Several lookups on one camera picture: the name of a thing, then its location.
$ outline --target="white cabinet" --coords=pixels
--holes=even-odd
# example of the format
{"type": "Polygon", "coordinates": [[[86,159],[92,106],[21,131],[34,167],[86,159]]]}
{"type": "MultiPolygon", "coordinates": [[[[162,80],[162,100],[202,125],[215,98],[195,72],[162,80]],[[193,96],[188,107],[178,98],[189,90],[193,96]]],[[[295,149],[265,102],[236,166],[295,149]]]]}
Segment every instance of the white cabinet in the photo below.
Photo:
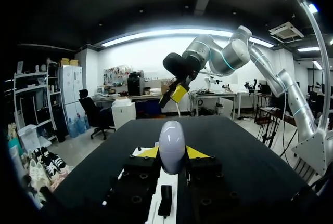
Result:
{"type": "Polygon", "coordinates": [[[114,127],[117,130],[128,121],[136,119],[135,103],[129,106],[112,106],[112,115],[114,127]]]}
{"type": "Polygon", "coordinates": [[[67,121],[76,119],[77,115],[84,116],[85,111],[82,108],[79,98],[79,91],[83,89],[82,67],[64,65],[62,67],[62,96],[67,121]]]}
{"type": "Polygon", "coordinates": [[[82,84],[82,67],[73,67],[73,88],[75,101],[80,99],[79,91],[83,89],[82,84]]]}
{"type": "Polygon", "coordinates": [[[75,102],[73,87],[73,67],[65,65],[62,67],[62,94],[65,104],[75,102]]]}

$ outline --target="black tabletop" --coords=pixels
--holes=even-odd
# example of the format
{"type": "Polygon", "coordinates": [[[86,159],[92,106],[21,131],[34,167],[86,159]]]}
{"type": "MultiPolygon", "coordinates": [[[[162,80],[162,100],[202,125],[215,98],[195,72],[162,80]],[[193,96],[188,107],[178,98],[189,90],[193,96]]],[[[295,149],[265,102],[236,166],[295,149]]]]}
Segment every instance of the black tabletop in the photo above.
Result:
{"type": "MultiPolygon", "coordinates": [[[[110,189],[110,176],[119,175],[123,161],[136,147],[153,147],[168,120],[132,120],[123,125],[67,176],[55,190],[57,199],[67,207],[80,206],[84,199],[102,202],[110,189]]],[[[187,145],[220,159],[225,181],[239,193],[242,204],[290,198],[306,186],[278,155],[228,118],[201,116],[173,120],[181,123],[187,145]]],[[[185,185],[178,183],[178,212],[182,206],[190,205],[185,202],[184,188],[185,185]]],[[[178,223],[183,211],[179,213],[178,223]]]]}

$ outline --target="ceiling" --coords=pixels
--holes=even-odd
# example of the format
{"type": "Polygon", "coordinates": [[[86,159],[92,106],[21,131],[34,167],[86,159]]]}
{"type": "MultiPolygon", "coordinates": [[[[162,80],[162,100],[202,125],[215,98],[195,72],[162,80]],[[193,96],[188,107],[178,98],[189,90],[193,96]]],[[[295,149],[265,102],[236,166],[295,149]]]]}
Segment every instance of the ceiling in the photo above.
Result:
{"type": "MultiPolygon", "coordinates": [[[[333,38],[330,0],[310,1],[319,8],[316,18],[328,43],[333,38]]],[[[299,46],[317,43],[295,0],[14,0],[10,4],[16,43],[77,50],[87,43],[168,25],[233,30],[243,24],[255,37],[288,48],[296,59],[319,56],[319,52],[297,52],[299,46]],[[303,41],[282,45],[270,37],[268,30],[286,21],[305,35],[303,41]]],[[[333,57],[332,46],[327,48],[333,57]]]]}
{"type": "MultiPolygon", "coordinates": [[[[320,58],[314,59],[318,61],[318,63],[323,67],[322,60],[320,58]]],[[[303,59],[298,61],[300,65],[308,68],[308,69],[315,69],[318,70],[318,68],[313,64],[312,59],[303,59]]],[[[333,59],[329,59],[329,65],[330,65],[330,70],[333,71],[333,59]]]]}

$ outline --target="fluorescent light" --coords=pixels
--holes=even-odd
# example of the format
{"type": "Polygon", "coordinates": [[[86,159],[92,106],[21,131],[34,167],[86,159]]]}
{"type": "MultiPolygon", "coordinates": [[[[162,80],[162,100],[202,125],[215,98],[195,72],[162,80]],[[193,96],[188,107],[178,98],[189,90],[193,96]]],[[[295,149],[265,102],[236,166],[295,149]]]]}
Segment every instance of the fluorescent light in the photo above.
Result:
{"type": "Polygon", "coordinates": [[[320,49],[319,49],[319,47],[314,46],[314,47],[300,48],[300,49],[298,49],[298,51],[300,51],[300,52],[304,52],[304,51],[320,51],[320,49]]]}
{"type": "Polygon", "coordinates": [[[274,45],[270,44],[270,43],[267,43],[265,41],[261,41],[260,39],[257,39],[257,38],[252,38],[250,37],[249,39],[250,42],[253,42],[253,43],[257,43],[259,45],[262,45],[262,46],[265,46],[265,47],[268,47],[268,48],[271,48],[273,47],[274,45]]]}
{"type": "Polygon", "coordinates": [[[321,67],[321,65],[318,63],[318,61],[313,61],[313,64],[319,69],[322,70],[323,68],[321,67]]]}
{"type": "MultiPolygon", "coordinates": [[[[106,43],[103,43],[102,46],[108,47],[113,46],[119,43],[124,43],[127,41],[132,41],[135,39],[140,38],[147,38],[147,37],[157,37],[157,36],[166,36],[166,35],[174,35],[174,34],[186,34],[186,35],[199,35],[199,34],[209,34],[213,36],[219,36],[219,37],[231,37],[233,34],[232,32],[226,32],[226,31],[218,31],[218,30],[206,30],[206,29],[168,29],[168,30],[157,30],[157,31],[150,31],[145,33],[138,33],[129,35],[126,37],[121,37],[114,39],[112,41],[108,41],[106,43]]],[[[274,45],[267,43],[265,41],[261,41],[257,38],[250,38],[250,42],[257,43],[259,45],[271,48],[274,45]]]]}
{"type": "Polygon", "coordinates": [[[318,12],[318,9],[316,8],[316,6],[315,5],[313,5],[313,4],[309,4],[309,9],[310,9],[310,12],[311,13],[315,13],[315,12],[318,12]]]}

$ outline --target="metal shelving unit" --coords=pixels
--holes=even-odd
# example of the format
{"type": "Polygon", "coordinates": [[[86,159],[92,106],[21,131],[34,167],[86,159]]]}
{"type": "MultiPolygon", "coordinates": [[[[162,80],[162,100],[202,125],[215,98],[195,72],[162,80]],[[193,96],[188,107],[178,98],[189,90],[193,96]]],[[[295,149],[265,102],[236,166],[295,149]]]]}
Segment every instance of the metal shelving unit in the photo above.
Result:
{"type": "Polygon", "coordinates": [[[63,114],[63,117],[65,119],[65,123],[66,122],[66,117],[65,117],[65,110],[63,108],[63,104],[62,104],[62,95],[61,95],[61,88],[60,88],[60,83],[59,83],[59,76],[60,76],[60,66],[58,64],[58,71],[57,71],[57,77],[49,77],[48,75],[46,76],[45,80],[46,80],[46,84],[47,84],[47,87],[49,87],[49,83],[48,81],[49,80],[57,80],[57,83],[58,83],[58,91],[55,91],[53,93],[51,93],[49,90],[47,90],[47,102],[48,102],[48,105],[49,105],[49,112],[50,112],[50,115],[52,116],[52,118],[54,119],[53,117],[53,107],[54,106],[61,106],[62,107],[62,114],[63,114]],[[56,104],[52,104],[51,103],[51,97],[57,97],[57,103],[56,104]]]}
{"type": "MultiPolygon", "coordinates": [[[[52,123],[52,127],[53,130],[55,131],[57,129],[56,125],[55,125],[55,121],[53,118],[53,114],[52,114],[52,107],[50,107],[50,94],[49,94],[49,89],[48,89],[48,69],[46,72],[36,72],[36,73],[27,73],[27,74],[16,74],[14,73],[14,87],[13,87],[13,98],[14,98],[14,117],[15,117],[15,122],[16,122],[16,127],[17,130],[20,130],[23,126],[20,125],[20,121],[18,118],[18,109],[17,109],[17,97],[20,97],[20,95],[22,95],[23,93],[28,93],[28,92],[32,92],[34,90],[46,90],[47,92],[47,104],[48,104],[48,108],[49,108],[49,113],[50,113],[50,119],[47,119],[43,122],[38,121],[37,118],[37,113],[36,113],[36,106],[35,106],[35,100],[34,100],[34,96],[33,96],[33,107],[34,107],[34,113],[35,113],[35,117],[36,117],[36,122],[37,122],[37,128],[48,124],[48,123],[52,123]],[[40,85],[35,85],[35,86],[29,86],[27,88],[23,88],[23,89],[18,89],[16,90],[16,85],[17,85],[17,80],[20,80],[22,78],[28,78],[28,77],[44,77],[44,79],[46,78],[46,83],[45,84],[40,84],[40,85]]],[[[22,120],[23,120],[23,124],[25,126],[25,122],[24,122],[24,116],[23,116],[23,111],[22,111],[22,102],[21,102],[21,97],[20,97],[20,111],[21,111],[21,116],[22,116],[22,120]]],[[[48,139],[45,139],[47,141],[51,141],[53,139],[57,138],[56,136],[52,136],[49,137],[48,139]]]]}

